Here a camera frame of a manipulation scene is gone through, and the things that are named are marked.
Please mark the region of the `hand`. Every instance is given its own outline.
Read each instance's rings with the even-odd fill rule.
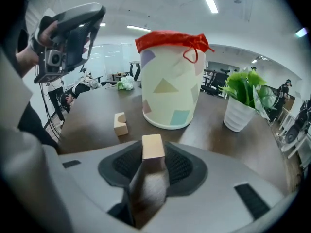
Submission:
[[[50,40],[50,36],[57,29],[58,21],[53,22],[49,27],[47,27],[39,36],[39,43],[45,47],[52,46],[53,42]]]

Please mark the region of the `black vent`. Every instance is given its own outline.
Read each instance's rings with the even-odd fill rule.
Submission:
[[[142,143],[138,141],[101,160],[99,174],[112,186],[128,188],[142,162]]]
[[[170,175],[170,185],[188,177],[193,170],[192,162],[172,148],[166,150],[165,165]]]
[[[165,142],[165,165],[170,180],[167,197],[190,195],[207,177],[204,161],[169,142]]]
[[[81,162],[79,162],[77,160],[73,160],[73,161],[64,162],[63,166],[64,166],[64,168],[68,168],[68,167],[72,167],[72,166],[75,166],[78,164],[81,164]]]
[[[141,164],[141,154],[140,149],[127,151],[113,161],[113,168],[131,180]]]
[[[254,220],[266,214],[270,208],[249,184],[234,187]]]

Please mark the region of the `green plant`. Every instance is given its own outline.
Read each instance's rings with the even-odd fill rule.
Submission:
[[[220,90],[227,93],[237,101],[256,109],[264,118],[268,118],[267,109],[275,109],[273,104],[276,96],[273,91],[264,86],[267,82],[255,71],[236,72],[226,80],[227,87]]]

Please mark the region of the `table leg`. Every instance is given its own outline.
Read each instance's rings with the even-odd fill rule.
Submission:
[[[286,117],[284,118],[284,120],[283,120],[283,122],[281,123],[281,126],[279,127],[278,130],[281,130],[281,129],[283,128],[283,125],[285,124],[285,122],[287,121],[287,119],[288,119],[289,116],[290,116],[289,114],[286,115]]]
[[[281,148],[281,151],[282,151],[282,152],[288,151],[288,150],[291,149],[297,142],[298,142],[298,141],[297,141],[297,139],[296,139],[296,140],[293,141],[292,143],[289,143],[289,144],[284,145],[284,146]]]
[[[288,129],[292,126],[291,120],[294,120],[294,119],[292,119],[290,117],[290,119],[288,120],[287,124],[285,125],[283,131],[281,132],[280,136],[284,135],[288,131]]]
[[[281,114],[277,117],[277,120],[279,121],[280,120],[280,118],[281,118],[281,116],[283,115],[283,110],[282,110],[282,112],[281,112]]]
[[[290,159],[297,151],[298,149],[301,147],[301,145],[304,143],[304,141],[306,140],[307,135],[304,136],[303,139],[300,140],[299,144],[296,146],[296,148],[290,153],[289,156],[287,156],[287,159]]]

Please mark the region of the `white plant pot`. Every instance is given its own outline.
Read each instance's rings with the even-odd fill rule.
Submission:
[[[224,124],[234,132],[240,132],[256,114],[256,110],[229,97]]]

